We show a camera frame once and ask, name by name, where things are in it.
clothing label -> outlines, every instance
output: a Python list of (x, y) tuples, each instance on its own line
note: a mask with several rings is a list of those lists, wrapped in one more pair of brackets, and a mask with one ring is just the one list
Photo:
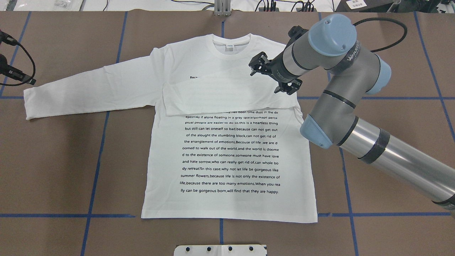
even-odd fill
[(234, 45), (226, 45), (226, 51), (233, 51)]
[(350, 0), (350, 1), (346, 1), (346, 4), (348, 4), (348, 6), (351, 10), (367, 6), (367, 4), (364, 2), (364, 0)]
[(70, 0), (56, 0), (54, 5), (57, 6), (57, 7), (61, 7), (61, 8), (68, 8), (68, 6), (71, 4), (71, 1)]

robotic arm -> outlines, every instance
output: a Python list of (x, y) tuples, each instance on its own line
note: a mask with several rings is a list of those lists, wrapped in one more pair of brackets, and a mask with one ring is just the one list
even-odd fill
[(336, 144), (407, 182), (455, 217), (455, 169), (353, 114), (365, 93), (377, 93), (388, 83), (391, 69), (360, 45), (351, 21), (333, 14), (310, 30), (294, 27), (289, 36), (291, 40), (276, 58), (269, 61), (261, 52), (249, 65), (251, 75), (269, 75), (278, 81), (275, 93), (289, 95), (300, 88), (302, 81), (297, 78), (310, 70), (321, 66), (333, 74), (302, 124), (301, 134), (322, 148)]

electrical cable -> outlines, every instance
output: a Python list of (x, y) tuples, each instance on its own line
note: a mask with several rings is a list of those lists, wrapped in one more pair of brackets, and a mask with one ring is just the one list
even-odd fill
[(31, 77), (29, 79), (27, 79), (26, 81), (22, 82), (22, 83), (17, 83), (17, 84), (5, 84), (5, 83), (0, 83), (0, 85), (4, 85), (4, 86), (19, 86), (19, 85), (23, 85), (23, 84), (26, 84), (28, 82), (30, 82), (34, 77), (35, 77), (35, 73), (36, 73), (36, 66), (35, 66), (35, 62), (33, 61), (33, 59), (31, 58), (30, 54), (28, 53), (28, 51), (22, 46), (22, 44), (20, 44), (19, 42), (17, 43), (17, 45), (19, 45), (25, 52), (25, 54), (28, 56), (28, 58), (30, 59), (31, 61), (31, 64), (33, 65), (33, 74), (31, 75)]
[(398, 39), (395, 43), (391, 44), (391, 45), (388, 45), (386, 47), (382, 47), (382, 48), (379, 48), (379, 49), (376, 49), (376, 50), (372, 50), (371, 52), (377, 52), (377, 51), (383, 51), (385, 49), (389, 49), (391, 47), (394, 47), (395, 45), (401, 43), (401, 41), (406, 37), (406, 35), (408, 34), (408, 28), (406, 27), (406, 25), (403, 23), (403, 22), (400, 22), (398, 20), (394, 20), (394, 19), (391, 19), (391, 18), (382, 18), (382, 17), (377, 17), (377, 18), (368, 18), (368, 19), (363, 19), (363, 20), (359, 20), (357, 21), (356, 23), (354, 23), (353, 25), (354, 26), (357, 26), (361, 23), (364, 23), (364, 22), (367, 22), (367, 21), (373, 21), (373, 20), (381, 20), (381, 21), (389, 21), (389, 22), (392, 22), (392, 23), (395, 23), (395, 24), (398, 24), (400, 25), (402, 28), (403, 28), (403, 35), (400, 39)]
[(265, 2), (264, 2), (264, 0), (259, 0), (258, 5), (256, 6), (256, 9), (254, 9), (254, 11), (257, 11), (257, 10), (258, 10), (258, 7), (259, 7), (259, 5), (261, 4), (261, 2), (264, 3), (264, 10), (265, 10)]
[(214, 5), (214, 4), (207, 5), (207, 6), (204, 7), (202, 10), (207, 10), (207, 9), (209, 9), (209, 8), (211, 8), (211, 7), (215, 7), (215, 5)]
[(300, 11), (302, 11), (302, 12), (311, 12), (311, 11), (314, 11), (314, 5), (313, 5), (313, 2), (314, 2), (314, 1), (315, 1), (315, 0), (313, 0), (313, 1), (310, 2), (310, 1), (308, 0), (308, 1), (305, 3), (305, 6), (304, 6)]
[(103, 11), (105, 11), (105, 10), (106, 10), (106, 8), (107, 8), (107, 5), (108, 5), (108, 4), (109, 4), (109, 0), (106, 0), (106, 6), (104, 6), (104, 9), (103, 9)]
[(296, 6), (296, 4), (298, 3), (301, 3), (302, 4), (302, 9), (303, 9), (303, 5), (305, 4), (303, 1), (297, 1), (297, 2), (294, 2), (294, 5), (292, 6), (292, 9), (291, 9), (291, 12), (294, 10), (294, 7)]
[(198, 3), (198, 4), (208, 4), (208, 5), (213, 5), (214, 3), (209, 3), (209, 2), (199, 2), (199, 1), (180, 1), (180, 0), (171, 0), (172, 2), (176, 3)]

t-shirt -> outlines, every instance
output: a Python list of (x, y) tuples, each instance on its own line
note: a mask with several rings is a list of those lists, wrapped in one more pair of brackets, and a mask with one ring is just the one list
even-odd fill
[(284, 46), (249, 34), (154, 48), (24, 90), (27, 120), (155, 106), (142, 218), (316, 222), (297, 97), (248, 67)]

blue tape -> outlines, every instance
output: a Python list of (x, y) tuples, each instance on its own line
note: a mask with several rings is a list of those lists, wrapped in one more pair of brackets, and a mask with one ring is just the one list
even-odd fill
[[(319, 96), (301, 96), (297, 97), (298, 100), (317, 100)], [(455, 100), (455, 97), (362, 97), (363, 100)]]
[(90, 228), (90, 220), (91, 220), (91, 212), (93, 210), (93, 202), (95, 201), (96, 185), (98, 183), (98, 175), (100, 173), (101, 155), (102, 155), (103, 149), (104, 149), (104, 140), (106, 138), (106, 127), (107, 127), (107, 121), (109, 120), (109, 114), (110, 114), (110, 111), (106, 112), (106, 119), (104, 120), (103, 135), (101, 137), (100, 152), (98, 154), (98, 161), (96, 163), (95, 178), (93, 180), (93, 187), (92, 187), (92, 190), (91, 190), (90, 205), (89, 205), (89, 209), (88, 209), (86, 229), (85, 229), (85, 232), (84, 232), (84, 239), (82, 240), (81, 256), (84, 256), (85, 247), (87, 245), (88, 230)]
[[(123, 36), (125, 35), (125, 27), (126, 27), (126, 20), (128, 18), (128, 12), (125, 12), (125, 17), (123, 18), (123, 27), (121, 29), (121, 36), (120, 36), (120, 42), (118, 45), (118, 52), (117, 52), (117, 61), (118, 63), (120, 61), (120, 55), (121, 55), (121, 46), (123, 42)], [(95, 193), (96, 193), (96, 184), (98, 182), (98, 174), (100, 172), (100, 166), (101, 166), (101, 154), (103, 153), (103, 148), (104, 148), (104, 140), (106, 138), (106, 127), (107, 127), (107, 121), (109, 120), (109, 114), (110, 111), (106, 112), (106, 119), (104, 121), (104, 128), (103, 128), (103, 135), (101, 137), (101, 145), (100, 145), (100, 152), (98, 154), (98, 162), (96, 163), (96, 172), (95, 172), (95, 179), (93, 181), (93, 188), (91, 191), (91, 198), (90, 198), (90, 206), (88, 210), (88, 217), (87, 217), (87, 224), (86, 224), (86, 230), (84, 232), (84, 240), (82, 241), (82, 249), (81, 249), (81, 256), (84, 256), (85, 254), (85, 247), (87, 245), (87, 237), (88, 237), (88, 230), (90, 228), (90, 219), (91, 219), (91, 211), (93, 210), (93, 202), (95, 200)]]
[(344, 162), (343, 150), (341, 148), (339, 148), (339, 150), (340, 150), (340, 154), (341, 154), (341, 161), (343, 162), (344, 188), (346, 190), (346, 198), (348, 200), (348, 210), (349, 210), (349, 220), (351, 222), (352, 241), (354, 242), (355, 256), (359, 256), (359, 248), (357, 246), (357, 236), (355, 234), (354, 217), (353, 217), (353, 213), (352, 213), (351, 196), (349, 193), (348, 175), (346, 173), (346, 164)]
[(224, 245), (224, 219), (220, 219), (220, 245)]
[(318, 217), (331, 217), (332, 216), (332, 213), (328, 212), (328, 213), (318, 213)]
[(221, 22), (221, 37), (224, 38), (224, 21)]
[(366, 212), (334, 213), (333, 217), (390, 217), (390, 216), (450, 216), (449, 212)]
[(431, 76), (433, 77), (433, 81), (435, 82), (436, 90), (438, 91), (438, 95), (439, 95), (439, 98), (441, 100), (442, 108), (444, 110), (445, 119), (447, 120), (447, 123), (449, 125), (450, 133), (452, 133), (452, 139), (455, 142), (455, 132), (454, 132), (454, 129), (452, 127), (452, 122), (450, 121), (450, 118), (449, 118), (449, 113), (447, 113), (447, 108), (445, 107), (444, 100), (442, 98), (442, 93), (441, 93), (441, 90), (439, 88), (438, 81), (436, 80), (436, 75), (435, 75), (435, 72), (433, 70), (433, 66), (431, 65), (430, 57), (428, 56), (428, 52), (427, 52), (426, 47), (425, 47), (425, 43), (424, 43), (424, 39), (423, 39), (423, 36), (422, 36), (422, 32), (420, 31), (419, 19), (417, 18), (417, 12), (414, 12), (414, 19), (415, 19), (415, 24), (417, 25), (417, 31), (419, 32), (420, 42), (422, 44), (422, 48), (424, 49), (425, 58), (426, 58), (426, 60), (428, 62), (428, 66), (430, 67)]
[(120, 54), (121, 54), (121, 45), (122, 45), (122, 42), (123, 42), (123, 36), (125, 34), (125, 27), (126, 27), (126, 19), (128, 17), (128, 12), (126, 11), (125, 12), (125, 17), (123, 18), (123, 27), (121, 29), (121, 36), (120, 36), (120, 43), (118, 45), (118, 52), (117, 52), (117, 60), (116, 60), (116, 63), (119, 63), (120, 62)]
[(24, 96), (1, 96), (0, 99), (7, 100), (7, 99), (24, 99)]
[[(19, 37), (19, 40), (18, 40), (19, 43), (22, 41), (22, 38), (24, 37), (25, 29), (27, 28), (28, 22), (30, 20), (30, 15), (31, 15), (31, 11), (29, 11), (29, 13), (27, 15), (27, 19), (25, 20), (24, 27), (22, 28), (22, 32), (20, 33), (20, 37)], [(11, 61), (10, 61), (10, 66), (13, 65), (13, 62), (14, 62), (14, 59), (16, 58), (16, 54), (17, 54), (17, 50), (18, 49), (19, 49), (19, 46), (16, 46), (16, 49), (14, 49), (14, 53), (13, 53), (13, 56), (11, 57)], [(3, 80), (3, 83), (6, 83), (7, 80), (8, 80), (8, 77), (5, 77), (5, 79)], [(3, 95), (3, 90), (4, 89), (5, 89), (5, 86), (2, 85), (2, 87), (0, 89), (0, 97)]]
[(46, 214), (46, 213), (1, 213), (0, 218), (135, 218), (131, 214)]

